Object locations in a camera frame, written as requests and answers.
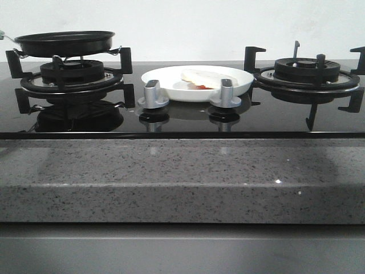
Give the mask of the white round plate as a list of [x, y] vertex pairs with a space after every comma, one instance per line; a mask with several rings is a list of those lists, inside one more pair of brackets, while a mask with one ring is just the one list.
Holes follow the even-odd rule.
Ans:
[[204, 89], [194, 83], [187, 82], [183, 78], [186, 70], [197, 70], [221, 74], [223, 78], [229, 78], [233, 84], [233, 95], [241, 96], [246, 93], [254, 76], [244, 70], [224, 66], [210, 65], [184, 65], [157, 68], [144, 73], [141, 80], [147, 83], [150, 80], [158, 80], [162, 92], [170, 99], [179, 102], [208, 102], [213, 96], [220, 95], [221, 81], [218, 80], [216, 86], [205, 85]]

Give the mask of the fried egg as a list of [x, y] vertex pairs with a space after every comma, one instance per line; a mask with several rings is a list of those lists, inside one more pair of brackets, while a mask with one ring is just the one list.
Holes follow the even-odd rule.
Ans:
[[186, 82], [191, 82], [195, 86], [204, 86], [205, 88], [220, 88], [221, 79], [230, 79], [234, 87], [239, 85], [238, 80], [232, 76], [204, 70], [182, 70], [181, 79]]

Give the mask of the black frying pan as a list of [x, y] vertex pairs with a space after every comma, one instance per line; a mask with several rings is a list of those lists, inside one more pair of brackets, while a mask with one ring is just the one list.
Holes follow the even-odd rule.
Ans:
[[114, 35], [112, 31], [64, 31], [23, 35], [14, 42], [32, 57], [77, 57], [109, 51]]

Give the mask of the black glass cooktop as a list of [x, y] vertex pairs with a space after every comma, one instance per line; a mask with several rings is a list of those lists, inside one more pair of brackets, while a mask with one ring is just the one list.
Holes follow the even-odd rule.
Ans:
[[137, 105], [141, 76], [163, 62], [137, 62], [120, 90], [56, 104], [21, 88], [1, 63], [2, 139], [287, 139], [363, 138], [364, 88], [343, 97], [286, 95], [255, 87], [239, 107], [170, 102], [162, 110]]

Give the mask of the silver left stove knob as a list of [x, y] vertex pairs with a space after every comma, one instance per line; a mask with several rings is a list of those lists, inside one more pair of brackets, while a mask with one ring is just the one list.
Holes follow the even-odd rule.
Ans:
[[157, 109], [169, 104], [169, 98], [164, 96], [158, 80], [149, 80], [144, 87], [144, 96], [137, 100], [139, 106], [146, 109]]

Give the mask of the silver stove knob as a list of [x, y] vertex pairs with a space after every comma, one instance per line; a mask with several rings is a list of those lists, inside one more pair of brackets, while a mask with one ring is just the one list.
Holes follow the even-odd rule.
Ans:
[[164, 96], [158, 80], [149, 80], [144, 87], [144, 96], [137, 100], [139, 106], [146, 109], [157, 109], [169, 104], [169, 98]]
[[220, 108], [239, 107], [241, 103], [241, 99], [233, 95], [233, 84], [230, 79], [221, 79], [220, 94], [210, 99], [210, 104]]

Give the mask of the silver right stove knob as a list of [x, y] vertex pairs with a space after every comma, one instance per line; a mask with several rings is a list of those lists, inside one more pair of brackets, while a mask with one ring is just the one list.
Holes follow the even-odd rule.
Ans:
[[241, 99], [233, 95], [233, 84], [230, 79], [221, 79], [220, 94], [210, 99], [210, 104], [220, 108], [239, 107], [241, 103]]

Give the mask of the black left gas burner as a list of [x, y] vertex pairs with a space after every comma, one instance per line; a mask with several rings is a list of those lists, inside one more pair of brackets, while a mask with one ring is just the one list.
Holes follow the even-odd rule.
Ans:
[[[52, 63], [45, 63], [40, 67], [43, 83], [56, 84], [56, 71]], [[104, 65], [95, 60], [65, 61], [60, 69], [65, 84], [83, 84], [95, 82], [104, 78]]]

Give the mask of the black gas burner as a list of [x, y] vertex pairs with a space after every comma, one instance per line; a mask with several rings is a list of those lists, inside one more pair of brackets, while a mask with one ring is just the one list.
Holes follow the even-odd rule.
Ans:
[[[43, 83], [56, 84], [56, 71], [52, 63], [45, 63], [40, 67]], [[104, 65], [95, 60], [65, 61], [60, 69], [65, 84], [83, 84], [95, 82], [104, 78]]]
[[[318, 60], [313, 58], [282, 58], [274, 64], [274, 77], [296, 83], [316, 82]], [[336, 82], [340, 72], [340, 64], [325, 60], [322, 83]]]

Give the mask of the black right gas burner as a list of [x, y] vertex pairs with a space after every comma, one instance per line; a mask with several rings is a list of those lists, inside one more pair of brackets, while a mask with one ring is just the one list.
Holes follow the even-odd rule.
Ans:
[[[316, 82], [318, 60], [313, 58], [282, 58], [274, 64], [274, 77], [296, 83]], [[340, 64], [325, 60], [322, 83], [336, 82], [340, 72]]]

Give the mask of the black left burner grate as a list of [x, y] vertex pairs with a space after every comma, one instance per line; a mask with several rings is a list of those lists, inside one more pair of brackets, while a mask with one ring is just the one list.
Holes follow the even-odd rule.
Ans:
[[34, 97], [47, 97], [47, 96], [71, 96], [71, 95], [85, 95], [96, 93], [107, 93], [113, 90], [122, 89], [124, 85], [124, 76], [126, 74], [132, 74], [132, 58], [131, 49], [128, 47], [121, 47], [116, 50], [112, 50], [113, 53], [119, 55], [121, 68], [109, 68], [104, 64], [104, 78], [95, 82], [83, 83], [83, 84], [71, 84], [67, 85], [63, 82], [60, 69], [66, 59], [54, 55], [52, 57], [52, 63], [56, 71], [56, 84], [43, 83], [40, 72], [31, 73], [24, 72], [20, 59], [23, 57], [22, 53], [16, 49], [6, 52], [11, 77], [19, 79], [21, 87], [24, 91], [31, 94]]

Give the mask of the black burner grate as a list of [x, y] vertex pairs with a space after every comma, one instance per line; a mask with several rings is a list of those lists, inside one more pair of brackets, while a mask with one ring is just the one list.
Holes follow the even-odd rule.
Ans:
[[119, 55], [121, 68], [109, 68], [104, 64], [104, 78], [95, 82], [83, 83], [83, 84], [71, 84], [67, 85], [63, 82], [60, 69], [66, 59], [54, 55], [52, 57], [52, 63], [56, 71], [56, 84], [43, 83], [40, 72], [31, 73], [24, 72], [20, 59], [23, 57], [22, 53], [16, 49], [6, 52], [11, 77], [19, 79], [21, 87], [24, 91], [31, 94], [34, 97], [47, 97], [47, 96], [71, 96], [71, 95], [85, 95], [96, 93], [107, 93], [113, 90], [122, 89], [124, 85], [124, 76], [126, 74], [132, 74], [132, 58], [131, 49], [128, 47], [121, 47], [116, 50], [112, 50], [113, 53]]
[[[300, 42], [294, 42], [293, 56], [290, 58], [301, 58], [298, 56]], [[318, 74], [316, 82], [296, 83], [280, 80], [274, 77], [274, 65], [265, 68], [256, 67], [256, 54], [265, 52], [260, 47], [245, 47], [244, 70], [250, 72], [254, 76], [254, 86], [271, 92], [272, 96], [293, 103], [302, 103], [310, 105], [318, 105], [329, 103], [335, 98], [350, 97], [347, 107], [339, 107], [339, 110], [358, 113], [360, 111], [364, 87], [360, 85], [360, 76], [364, 75], [364, 47], [351, 49], [352, 53], [359, 53], [360, 57], [356, 69], [344, 71], [340, 68], [338, 80], [336, 82], [322, 83], [323, 69], [326, 56], [318, 54], [315, 58], [318, 60]]]

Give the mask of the black right burner grate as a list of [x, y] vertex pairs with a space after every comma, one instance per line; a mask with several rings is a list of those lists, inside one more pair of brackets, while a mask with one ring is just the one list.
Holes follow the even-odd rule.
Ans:
[[[301, 58], [298, 56], [300, 42], [294, 42], [293, 56], [290, 58]], [[356, 69], [344, 71], [340, 68], [338, 80], [336, 82], [322, 83], [323, 69], [326, 56], [318, 54], [315, 58], [318, 60], [318, 74], [316, 82], [296, 83], [280, 80], [274, 77], [274, 65], [265, 68], [256, 67], [256, 54], [265, 52], [260, 47], [245, 47], [244, 70], [250, 72], [254, 76], [254, 86], [271, 92], [272, 96], [293, 103], [302, 103], [310, 105], [318, 105], [329, 103], [335, 98], [350, 97], [347, 107], [339, 107], [339, 110], [358, 113], [360, 111], [364, 87], [360, 85], [360, 76], [364, 75], [364, 47], [351, 49], [352, 53], [359, 53], [360, 57]]]

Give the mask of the grey cabinet front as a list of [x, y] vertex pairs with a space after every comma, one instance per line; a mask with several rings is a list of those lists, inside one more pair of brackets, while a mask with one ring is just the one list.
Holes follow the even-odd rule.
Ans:
[[2, 224], [2, 273], [363, 273], [362, 225]]

